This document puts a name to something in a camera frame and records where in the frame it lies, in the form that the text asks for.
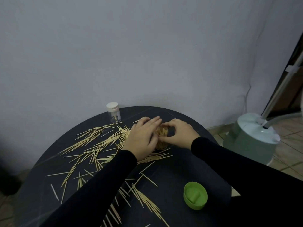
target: transparent jar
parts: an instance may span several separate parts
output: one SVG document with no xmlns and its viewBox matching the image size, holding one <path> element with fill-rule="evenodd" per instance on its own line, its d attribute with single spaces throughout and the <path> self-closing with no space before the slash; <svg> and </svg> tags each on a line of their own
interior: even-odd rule
<svg viewBox="0 0 303 227">
<path fill-rule="evenodd" d="M 121 121 L 121 116 L 120 116 L 120 110 L 118 103 L 116 102 L 111 102 L 106 105 L 107 110 L 108 110 L 108 115 L 109 115 L 109 120 L 112 123 L 120 122 Z"/>
</svg>

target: hand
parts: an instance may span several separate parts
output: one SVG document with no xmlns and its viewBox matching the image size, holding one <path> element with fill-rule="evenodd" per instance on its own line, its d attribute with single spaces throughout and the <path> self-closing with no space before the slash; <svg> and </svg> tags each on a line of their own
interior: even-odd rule
<svg viewBox="0 0 303 227">
<path fill-rule="evenodd" d="M 153 119 L 148 117 L 141 118 L 137 124 L 132 126 L 131 132 L 124 142 L 123 149 L 132 152 L 137 161 L 145 159 L 156 147 L 158 135 L 155 134 L 155 130 L 161 122 L 162 119 L 159 116 Z"/>
<path fill-rule="evenodd" d="M 169 122 L 161 124 L 164 127 L 175 127 L 175 135 L 171 137 L 159 137 L 159 141 L 177 145 L 181 148 L 191 149 L 192 141 L 200 137 L 200 135 L 189 125 L 179 119 L 173 119 Z"/>
</svg>

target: black tabletop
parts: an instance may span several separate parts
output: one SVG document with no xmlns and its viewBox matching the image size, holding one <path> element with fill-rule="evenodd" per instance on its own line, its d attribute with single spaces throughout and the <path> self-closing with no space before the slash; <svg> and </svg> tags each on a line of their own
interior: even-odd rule
<svg viewBox="0 0 303 227">
<path fill-rule="evenodd" d="M 163 122 L 178 118 L 186 121 L 199 133 L 216 143 L 212 135 L 198 122 L 173 110 L 160 107 L 125 107 L 120 109 L 120 125 L 131 128 L 132 123 L 144 116 L 153 118 L 160 116 Z M 71 158 L 63 158 L 58 154 L 63 149 L 76 143 L 74 141 L 77 134 L 87 129 L 111 124 L 108 113 L 102 113 L 92 117 L 79 125 L 75 126 L 67 133 L 55 141 L 40 157 L 28 178 L 22 185 L 15 206 L 15 226 L 39 226 L 53 211 L 59 206 L 60 202 L 55 198 L 51 184 L 61 200 L 63 187 L 61 184 L 66 175 L 48 176 L 61 172 L 68 172 L 73 163 L 68 163 Z M 72 152 L 77 155 L 83 150 L 92 147 L 94 144 L 105 140 L 108 136 L 96 139 L 85 147 L 78 148 Z M 146 169 L 145 175 L 153 180 L 158 187 L 149 180 L 140 180 L 136 185 L 153 203 L 155 203 L 162 217 L 171 226 L 217 226 L 224 208 L 228 205 L 231 198 L 231 186 L 214 172 L 204 161 L 191 154 L 189 150 L 180 149 L 173 146 L 169 150 L 172 157 L 157 160 L 153 165 Z M 100 153 L 99 156 L 108 156 L 112 151 Z M 73 179 L 78 176 L 78 171 L 85 174 L 84 169 L 92 172 L 96 171 L 96 166 L 85 161 L 77 166 L 77 169 L 70 176 L 64 201 L 77 191 L 78 180 Z M 138 173 L 148 166 L 149 163 L 139 164 L 129 175 L 129 178 L 138 178 Z M 202 184 L 208 193 L 206 206 L 199 211 L 190 209 L 184 202 L 183 190 L 186 183 L 194 181 Z M 147 207 L 142 208 L 139 201 L 131 194 L 128 199 L 131 207 L 117 195 L 119 207 L 116 209 L 122 218 L 121 226 L 166 226 L 154 213 Z"/>
</svg>

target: green plastic cap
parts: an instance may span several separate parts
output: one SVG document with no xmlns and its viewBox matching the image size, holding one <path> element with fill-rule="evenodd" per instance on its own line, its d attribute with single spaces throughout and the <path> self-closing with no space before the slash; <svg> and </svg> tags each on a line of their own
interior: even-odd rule
<svg viewBox="0 0 303 227">
<path fill-rule="evenodd" d="M 208 198 L 205 188 L 196 182 L 189 182 L 185 185 L 183 197 L 185 203 L 193 210 L 202 209 Z"/>
</svg>

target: black sleeve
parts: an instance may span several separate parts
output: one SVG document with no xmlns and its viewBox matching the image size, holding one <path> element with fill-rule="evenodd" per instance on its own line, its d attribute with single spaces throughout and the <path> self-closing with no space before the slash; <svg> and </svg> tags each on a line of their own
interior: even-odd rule
<svg viewBox="0 0 303 227">
<path fill-rule="evenodd" d="M 116 156 L 41 225 L 43 227 L 100 227 L 108 209 L 137 159 L 128 150 Z"/>
<path fill-rule="evenodd" d="M 239 155 L 207 138 L 196 138 L 191 152 L 205 161 L 217 174 L 234 187 L 242 196 L 260 201 L 280 201 L 282 194 L 287 202 L 303 201 L 303 181 L 254 160 Z"/>
</svg>

